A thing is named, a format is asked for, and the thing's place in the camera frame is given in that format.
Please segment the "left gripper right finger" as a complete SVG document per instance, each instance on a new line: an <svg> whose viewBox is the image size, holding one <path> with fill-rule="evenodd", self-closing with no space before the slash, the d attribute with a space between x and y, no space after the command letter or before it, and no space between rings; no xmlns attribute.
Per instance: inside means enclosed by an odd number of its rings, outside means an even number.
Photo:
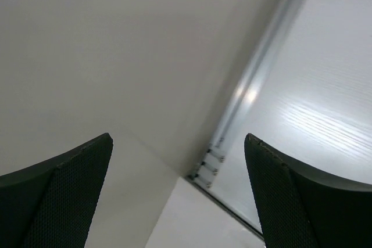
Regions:
<svg viewBox="0 0 372 248"><path fill-rule="evenodd" d="M371 247L371 185L322 171L248 134L246 167L266 247Z"/></svg>

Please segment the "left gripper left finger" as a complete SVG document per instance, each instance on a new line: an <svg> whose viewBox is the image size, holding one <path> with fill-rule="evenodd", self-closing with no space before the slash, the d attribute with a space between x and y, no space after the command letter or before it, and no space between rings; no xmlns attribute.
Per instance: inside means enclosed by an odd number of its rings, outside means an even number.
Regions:
<svg viewBox="0 0 372 248"><path fill-rule="evenodd" d="M1 247L84 247L112 151L104 133L1 176Z"/></svg>

